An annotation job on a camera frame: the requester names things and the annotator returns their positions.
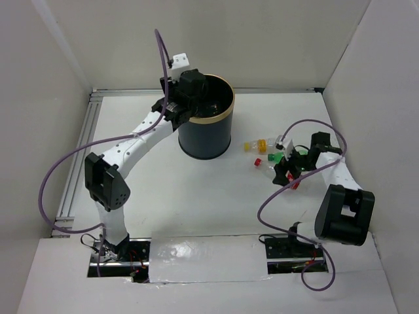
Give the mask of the green soda bottle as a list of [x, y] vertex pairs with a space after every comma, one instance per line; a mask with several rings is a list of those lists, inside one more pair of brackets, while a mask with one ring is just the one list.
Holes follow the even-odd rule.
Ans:
[[[299, 153], [301, 155], [307, 155], [308, 151], [307, 150], [300, 150]], [[269, 162], [274, 162], [275, 164], [279, 163], [282, 158], [283, 158], [283, 153], [282, 152], [277, 152], [277, 153], [274, 153], [274, 154], [268, 154], [268, 161]]]

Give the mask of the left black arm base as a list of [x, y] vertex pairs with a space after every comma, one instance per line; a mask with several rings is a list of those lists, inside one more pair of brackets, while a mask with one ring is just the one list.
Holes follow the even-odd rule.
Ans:
[[87, 277], [127, 277], [133, 283], [149, 283], [150, 239], [131, 239], [119, 253], [103, 245], [91, 234], [80, 237], [82, 245], [90, 249]]

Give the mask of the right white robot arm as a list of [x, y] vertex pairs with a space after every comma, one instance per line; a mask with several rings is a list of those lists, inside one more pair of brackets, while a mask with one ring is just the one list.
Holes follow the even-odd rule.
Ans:
[[281, 160], [274, 166], [274, 184], [285, 186], [311, 171], [319, 171], [327, 187], [319, 211], [313, 222], [296, 222], [290, 228], [297, 234], [288, 237], [285, 248], [292, 256], [301, 256], [308, 249], [310, 240], [317, 243], [337, 242], [362, 246], [367, 238], [375, 197], [362, 189], [350, 174], [343, 157], [343, 150], [334, 147], [330, 134], [312, 134], [310, 148], [303, 154], [292, 140], [278, 140], [276, 148], [282, 151]]

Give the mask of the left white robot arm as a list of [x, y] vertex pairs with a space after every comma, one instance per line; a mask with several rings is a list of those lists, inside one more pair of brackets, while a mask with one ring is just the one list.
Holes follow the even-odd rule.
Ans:
[[177, 81], [165, 81], [164, 92], [164, 98], [152, 106], [129, 139], [100, 155], [91, 152], [84, 160], [85, 187], [104, 225], [101, 241], [107, 255], [115, 261], [124, 260], [129, 253], [130, 236], [123, 210], [130, 197], [125, 181], [129, 172], [157, 143], [198, 112], [208, 83], [198, 70], [188, 70]]

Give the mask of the small bottle yellow cap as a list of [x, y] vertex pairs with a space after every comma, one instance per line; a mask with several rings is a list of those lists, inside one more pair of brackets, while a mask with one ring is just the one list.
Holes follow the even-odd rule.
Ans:
[[251, 152], [254, 154], [274, 154], [279, 152], [276, 148], [276, 144], [282, 138], [282, 135], [277, 137], [269, 137], [265, 139], [257, 139], [254, 141], [248, 141], [244, 143], [244, 152]]

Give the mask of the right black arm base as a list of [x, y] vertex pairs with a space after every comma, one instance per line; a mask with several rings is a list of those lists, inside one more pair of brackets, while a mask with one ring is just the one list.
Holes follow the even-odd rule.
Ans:
[[268, 274], [300, 273], [305, 266], [306, 272], [328, 272], [323, 251], [313, 244], [302, 243], [296, 237], [280, 234], [259, 236], [266, 251]]

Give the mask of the clear bottle red label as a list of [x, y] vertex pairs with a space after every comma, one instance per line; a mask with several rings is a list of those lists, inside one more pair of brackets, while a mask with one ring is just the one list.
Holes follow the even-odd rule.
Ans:
[[[263, 172], [271, 181], [273, 180], [275, 176], [275, 169], [274, 169], [275, 165], [273, 166], [272, 164], [269, 164], [267, 161], [257, 158], [254, 161], [254, 166], [256, 169]], [[292, 166], [291, 164], [290, 164], [289, 171], [293, 174], [295, 180], [298, 179], [301, 175], [301, 170], [299, 170], [295, 166]], [[280, 185], [284, 187], [288, 184], [275, 184], [275, 185]]]

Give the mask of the black bin with gold rim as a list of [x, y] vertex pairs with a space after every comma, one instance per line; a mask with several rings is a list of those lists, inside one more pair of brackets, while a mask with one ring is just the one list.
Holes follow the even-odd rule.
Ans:
[[199, 160], [210, 160], [227, 151], [231, 142], [235, 93], [223, 78], [206, 74], [208, 91], [197, 113], [178, 128], [183, 152]]

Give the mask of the shiny white tape sheet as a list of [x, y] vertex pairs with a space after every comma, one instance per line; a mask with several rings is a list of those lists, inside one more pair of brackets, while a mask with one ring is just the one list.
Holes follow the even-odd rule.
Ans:
[[253, 282], [268, 279], [256, 235], [160, 237], [151, 241], [152, 283]]

